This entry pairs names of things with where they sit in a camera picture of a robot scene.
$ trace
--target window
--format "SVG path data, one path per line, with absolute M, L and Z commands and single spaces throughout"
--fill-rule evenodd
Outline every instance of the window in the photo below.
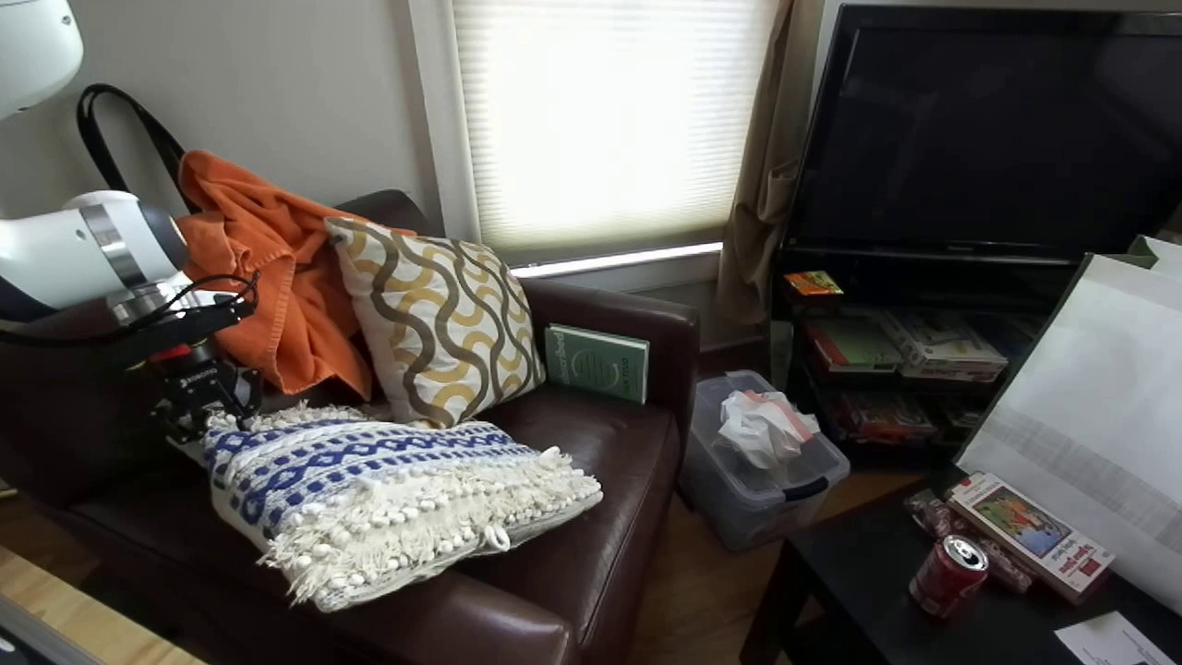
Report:
M 775 0 L 409 8 L 450 230 L 518 268 L 717 241 Z

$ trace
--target throw pillow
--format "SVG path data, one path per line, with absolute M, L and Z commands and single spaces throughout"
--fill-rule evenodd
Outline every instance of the throw pillow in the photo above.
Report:
M 373 222 L 329 237 L 398 423 L 456 424 L 547 382 L 526 301 L 492 247 Z
M 219 514 L 321 614 L 512 552 L 602 499 L 570 456 L 486 423 L 413 429 L 290 408 L 246 429 L 214 413 L 204 443 Z

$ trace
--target window blind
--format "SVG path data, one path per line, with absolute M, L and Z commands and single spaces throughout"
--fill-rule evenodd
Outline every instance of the window blind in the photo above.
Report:
M 775 0 L 453 0 L 475 225 L 509 264 L 717 241 Z

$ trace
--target blue and white knit pillow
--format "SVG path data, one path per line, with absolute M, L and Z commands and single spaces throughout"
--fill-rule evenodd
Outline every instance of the blue and white knit pillow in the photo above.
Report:
M 219 413 L 204 464 L 219 514 L 289 578 L 294 604 L 323 614 L 512 552 L 602 499 L 570 456 L 486 423 L 409 429 L 342 408 L 290 408 L 242 433 Z

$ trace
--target red can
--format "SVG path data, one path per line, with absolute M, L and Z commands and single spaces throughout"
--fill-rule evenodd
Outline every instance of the red can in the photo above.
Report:
M 940 535 L 912 578 L 912 598 L 929 616 L 954 616 L 991 578 L 991 555 L 961 535 Z

